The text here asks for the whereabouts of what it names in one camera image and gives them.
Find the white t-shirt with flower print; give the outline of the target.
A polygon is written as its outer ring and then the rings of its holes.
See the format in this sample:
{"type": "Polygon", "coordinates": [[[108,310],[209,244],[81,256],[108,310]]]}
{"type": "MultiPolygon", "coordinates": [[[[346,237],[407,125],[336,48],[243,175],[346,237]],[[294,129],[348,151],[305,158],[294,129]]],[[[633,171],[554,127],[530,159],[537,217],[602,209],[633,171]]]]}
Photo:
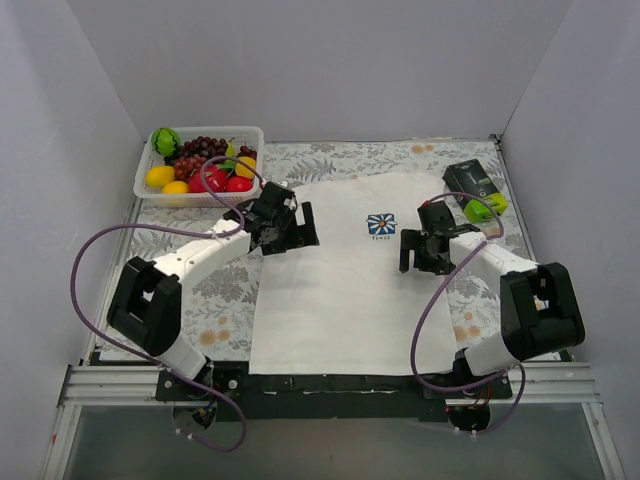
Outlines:
{"type": "Polygon", "coordinates": [[[253,374],[404,376],[450,369],[458,349],[439,297],[410,353],[440,277],[399,270],[400,233],[418,229],[418,207],[443,192],[427,173],[386,173],[296,188],[311,203],[319,243],[264,258],[254,314],[253,374]]]}

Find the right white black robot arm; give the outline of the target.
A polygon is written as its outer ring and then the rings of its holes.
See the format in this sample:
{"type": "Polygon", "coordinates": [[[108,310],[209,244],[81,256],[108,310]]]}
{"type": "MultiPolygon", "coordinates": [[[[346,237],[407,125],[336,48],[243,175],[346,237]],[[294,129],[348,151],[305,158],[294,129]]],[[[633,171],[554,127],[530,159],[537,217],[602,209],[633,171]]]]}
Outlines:
{"type": "Polygon", "coordinates": [[[539,264],[493,244],[476,226],[456,223],[447,204],[430,200],[417,210],[421,227],[401,232],[399,269],[440,275],[442,294],[463,269],[499,296],[500,327],[481,342],[459,350],[445,374],[412,373],[437,393],[475,397],[507,369],[526,360],[582,344],[585,327],[568,270],[539,264]]]}

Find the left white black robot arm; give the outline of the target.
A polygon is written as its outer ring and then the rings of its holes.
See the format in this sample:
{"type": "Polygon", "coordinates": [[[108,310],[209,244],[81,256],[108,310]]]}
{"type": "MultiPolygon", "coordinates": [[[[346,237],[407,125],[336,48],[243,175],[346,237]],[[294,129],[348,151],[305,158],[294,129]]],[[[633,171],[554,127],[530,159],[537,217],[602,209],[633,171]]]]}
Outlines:
{"type": "Polygon", "coordinates": [[[182,332],[183,296],[215,270],[259,249],[263,255],[317,246],[313,208],[274,182],[225,212],[202,238],[156,257],[129,260],[120,275],[107,322],[178,377],[193,400],[205,398],[213,377],[209,359],[182,332]]]}

